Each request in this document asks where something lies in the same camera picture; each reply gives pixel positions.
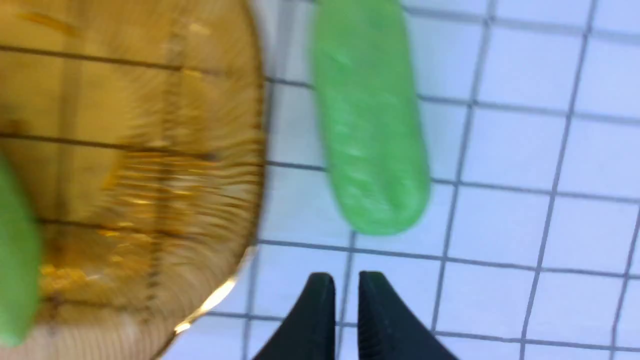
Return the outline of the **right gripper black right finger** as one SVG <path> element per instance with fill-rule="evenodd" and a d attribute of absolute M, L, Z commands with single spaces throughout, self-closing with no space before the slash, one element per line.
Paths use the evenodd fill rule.
<path fill-rule="evenodd" d="M 407 307 L 386 276 L 359 272 L 358 356 L 361 360 L 455 360 Z"/>

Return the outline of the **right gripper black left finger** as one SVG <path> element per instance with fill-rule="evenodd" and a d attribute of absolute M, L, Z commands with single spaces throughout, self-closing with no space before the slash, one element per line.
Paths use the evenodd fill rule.
<path fill-rule="evenodd" d="M 333 360 L 336 355 L 336 289 L 333 277 L 313 272 L 281 325 L 256 360 Z"/>

